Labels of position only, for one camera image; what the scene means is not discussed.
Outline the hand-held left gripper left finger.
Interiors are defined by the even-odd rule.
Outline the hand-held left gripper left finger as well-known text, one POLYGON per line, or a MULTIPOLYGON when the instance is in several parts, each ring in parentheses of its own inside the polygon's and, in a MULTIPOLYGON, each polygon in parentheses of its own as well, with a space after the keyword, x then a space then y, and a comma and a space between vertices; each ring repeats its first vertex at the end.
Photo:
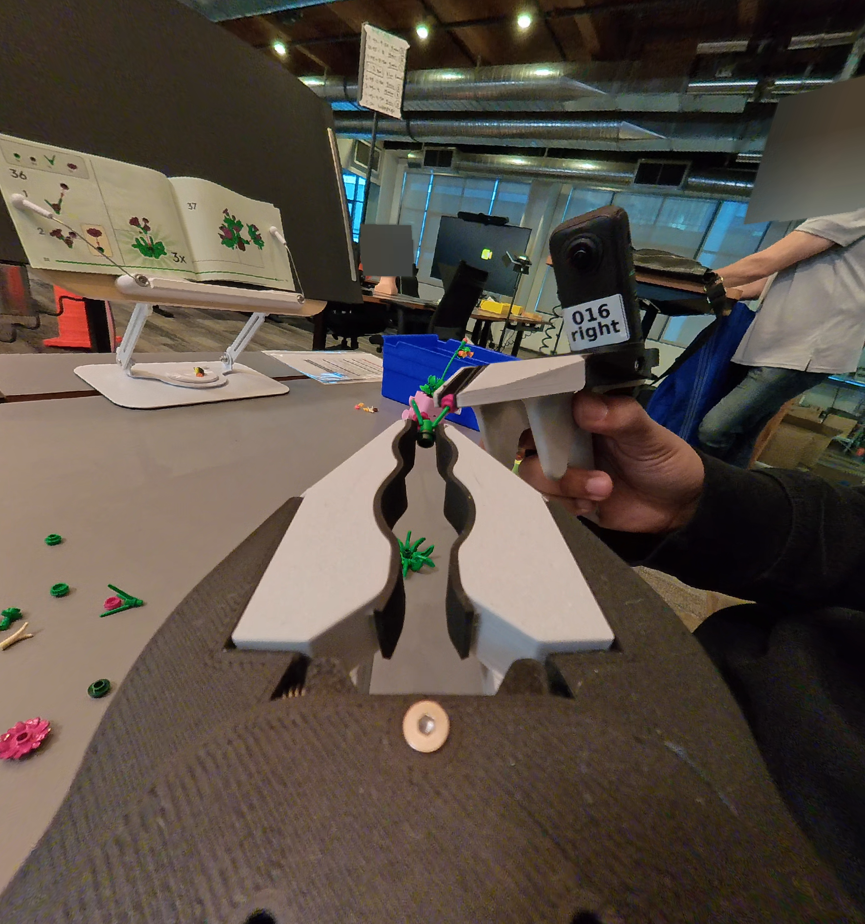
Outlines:
POLYGON ((232 633, 236 648, 335 658, 369 692, 375 653, 390 658, 403 630, 393 527, 412 466, 413 425, 396 422, 304 492, 232 633))

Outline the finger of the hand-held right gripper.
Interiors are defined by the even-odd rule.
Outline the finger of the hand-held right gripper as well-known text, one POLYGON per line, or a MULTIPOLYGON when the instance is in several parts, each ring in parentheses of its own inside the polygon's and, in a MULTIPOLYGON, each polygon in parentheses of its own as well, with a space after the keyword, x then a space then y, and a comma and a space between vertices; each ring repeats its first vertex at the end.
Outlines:
POLYGON ((434 406, 452 396, 452 409, 472 408, 483 445, 504 466, 516 459, 521 434, 528 428, 522 387, 524 364, 487 364, 459 369, 433 393, 434 406))
POLYGON ((540 358, 500 364, 525 365, 528 376, 521 397, 544 475, 559 480, 568 468, 594 469, 591 435, 573 415, 573 397, 585 386, 586 360, 540 358))

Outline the person's right forearm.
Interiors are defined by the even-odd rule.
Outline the person's right forearm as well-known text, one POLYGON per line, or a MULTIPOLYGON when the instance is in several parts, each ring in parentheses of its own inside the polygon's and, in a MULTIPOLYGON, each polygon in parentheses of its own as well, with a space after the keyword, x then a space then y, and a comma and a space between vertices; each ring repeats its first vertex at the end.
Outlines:
POLYGON ((865 487, 702 456, 695 514, 667 533, 584 524, 631 565, 781 609, 865 613, 865 487))

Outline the person's right hand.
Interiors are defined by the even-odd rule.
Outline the person's right hand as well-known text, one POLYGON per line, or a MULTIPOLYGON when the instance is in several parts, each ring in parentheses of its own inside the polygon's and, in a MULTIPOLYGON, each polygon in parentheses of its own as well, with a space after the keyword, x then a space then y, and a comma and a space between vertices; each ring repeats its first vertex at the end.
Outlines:
POLYGON ((623 532, 664 533, 696 512, 705 470, 685 441, 654 422, 634 398, 574 397, 577 425, 592 435, 596 469, 547 478, 530 431, 520 435, 520 477, 570 513, 623 532))

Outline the pink toy flower pot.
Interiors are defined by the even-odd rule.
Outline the pink toy flower pot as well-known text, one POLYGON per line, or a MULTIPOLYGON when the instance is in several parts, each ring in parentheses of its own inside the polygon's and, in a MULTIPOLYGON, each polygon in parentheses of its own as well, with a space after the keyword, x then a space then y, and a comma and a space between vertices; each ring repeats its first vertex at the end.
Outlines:
MULTIPOLYGON (((427 381, 420 385, 414 395, 407 400, 407 409, 403 412, 402 419, 406 421, 417 421, 412 402, 416 403, 424 417, 432 419, 437 417, 441 409, 437 410, 436 402, 433 399, 434 393, 445 384, 450 372, 457 371, 457 369, 451 369, 457 359, 470 359, 472 357, 473 344, 471 338, 465 335, 459 342, 455 352, 451 355, 448 364, 445 365, 443 372, 439 375, 429 376, 427 381)), ((458 412, 455 405, 456 399, 453 396, 445 396, 443 400, 443 408, 450 407, 452 409, 450 413, 458 412)))

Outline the black standing desk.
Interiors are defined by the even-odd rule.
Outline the black standing desk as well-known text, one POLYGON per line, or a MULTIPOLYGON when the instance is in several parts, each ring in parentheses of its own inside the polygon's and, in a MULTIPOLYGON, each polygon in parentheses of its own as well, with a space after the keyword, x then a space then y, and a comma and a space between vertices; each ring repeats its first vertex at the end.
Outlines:
POLYGON ((740 288, 725 288, 715 271, 694 259, 654 248, 634 248, 632 254, 636 295, 661 314, 721 316, 741 298, 740 288))

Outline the green toy leaf cluster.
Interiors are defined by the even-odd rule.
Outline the green toy leaf cluster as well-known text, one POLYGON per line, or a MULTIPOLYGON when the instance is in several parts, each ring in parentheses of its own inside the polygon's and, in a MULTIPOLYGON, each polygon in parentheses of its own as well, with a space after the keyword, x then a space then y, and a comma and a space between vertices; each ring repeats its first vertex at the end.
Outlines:
POLYGON ((401 570, 403 578, 410 573, 418 573, 425 567, 433 569, 436 567, 433 561, 435 546, 433 543, 426 544, 426 537, 412 537, 412 531, 408 530, 404 539, 398 539, 398 547, 401 559, 401 570))

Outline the black office chair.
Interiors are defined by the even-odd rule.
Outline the black office chair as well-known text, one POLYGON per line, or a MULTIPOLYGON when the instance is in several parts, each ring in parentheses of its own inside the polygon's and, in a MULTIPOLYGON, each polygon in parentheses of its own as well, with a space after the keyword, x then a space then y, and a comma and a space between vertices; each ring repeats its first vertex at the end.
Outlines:
POLYGON ((428 333, 440 340, 461 340, 486 287, 488 273, 461 260, 429 322, 428 333))

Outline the large blue plastic bin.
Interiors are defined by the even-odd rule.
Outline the large blue plastic bin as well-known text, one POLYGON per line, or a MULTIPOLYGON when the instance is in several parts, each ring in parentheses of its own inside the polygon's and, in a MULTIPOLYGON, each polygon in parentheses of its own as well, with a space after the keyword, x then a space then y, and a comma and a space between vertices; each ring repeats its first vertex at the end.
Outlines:
POLYGON ((464 367, 516 360, 470 344, 466 344, 471 350, 469 356, 457 356, 462 346, 462 341, 440 340, 436 334, 386 336, 382 348, 382 396, 405 406, 431 376, 445 381, 464 367))

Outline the blue jacket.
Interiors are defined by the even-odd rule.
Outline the blue jacket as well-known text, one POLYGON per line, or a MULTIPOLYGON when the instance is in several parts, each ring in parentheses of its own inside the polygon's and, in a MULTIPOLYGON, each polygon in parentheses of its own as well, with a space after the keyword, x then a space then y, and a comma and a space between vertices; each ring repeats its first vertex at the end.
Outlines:
POLYGON ((731 360, 754 317, 737 302, 705 327, 658 382, 646 404, 649 416, 697 446, 700 423, 734 387, 731 360))

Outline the white book stand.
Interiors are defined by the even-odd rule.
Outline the white book stand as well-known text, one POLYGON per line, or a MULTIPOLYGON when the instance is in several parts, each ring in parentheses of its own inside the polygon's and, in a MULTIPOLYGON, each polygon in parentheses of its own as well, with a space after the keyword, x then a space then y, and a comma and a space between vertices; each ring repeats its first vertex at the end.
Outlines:
MULTIPOLYGON (((286 246, 291 271, 295 268, 287 240, 276 228, 272 234, 286 246)), ((125 334, 115 351, 116 371, 85 365, 76 369, 80 378, 106 398, 125 408, 150 409, 181 403, 206 403, 233 398, 284 394, 285 387, 265 384, 265 377, 238 364, 238 358, 267 315, 311 317, 322 311, 325 301, 306 298, 300 283, 296 290, 268 288, 254 284, 195 282, 161 278, 143 273, 132 275, 60 271, 65 286, 97 283, 101 298, 132 302, 133 311, 125 334), (217 361, 135 363, 137 340, 154 306, 237 309, 247 313, 241 332, 217 361)))

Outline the cardboard box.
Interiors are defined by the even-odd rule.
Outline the cardboard box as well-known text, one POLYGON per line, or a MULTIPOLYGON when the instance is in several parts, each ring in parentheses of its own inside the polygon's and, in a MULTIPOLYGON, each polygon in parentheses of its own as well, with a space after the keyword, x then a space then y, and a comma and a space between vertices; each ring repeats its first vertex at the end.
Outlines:
POLYGON ((865 406, 853 414, 786 404, 759 438, 750 468, 804 471, 843 487, 865 486, 865 406))

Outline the hanging paper sheet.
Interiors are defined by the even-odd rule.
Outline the hanging paper sheet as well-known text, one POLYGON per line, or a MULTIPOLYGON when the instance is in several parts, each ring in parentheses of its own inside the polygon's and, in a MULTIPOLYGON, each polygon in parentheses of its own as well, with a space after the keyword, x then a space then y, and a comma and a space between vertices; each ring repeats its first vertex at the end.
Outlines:
POLYGON ((402 100, 409 42, 383 29, 361 26, 357 104, 364 109, 402 118, 402 100))

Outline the orange cone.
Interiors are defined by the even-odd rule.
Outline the orange cone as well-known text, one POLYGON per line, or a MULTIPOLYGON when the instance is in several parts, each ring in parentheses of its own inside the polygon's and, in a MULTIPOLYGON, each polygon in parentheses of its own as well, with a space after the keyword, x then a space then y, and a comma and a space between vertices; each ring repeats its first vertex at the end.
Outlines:
POLYGON ((84 298, 54 285, 58 335, 44 340, 44 347, 107 353, 115 351, 121 337, 108 302, 84 298))

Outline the open instruction booklet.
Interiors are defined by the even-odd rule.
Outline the open instruction booklet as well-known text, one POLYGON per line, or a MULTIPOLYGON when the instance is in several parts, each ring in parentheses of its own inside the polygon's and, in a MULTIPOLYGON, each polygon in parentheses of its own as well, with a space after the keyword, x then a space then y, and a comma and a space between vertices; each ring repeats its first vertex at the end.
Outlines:
POLYGON ((297 288, 277 206, 205 179, 0 134, 0 193, 39 269, 297 288))

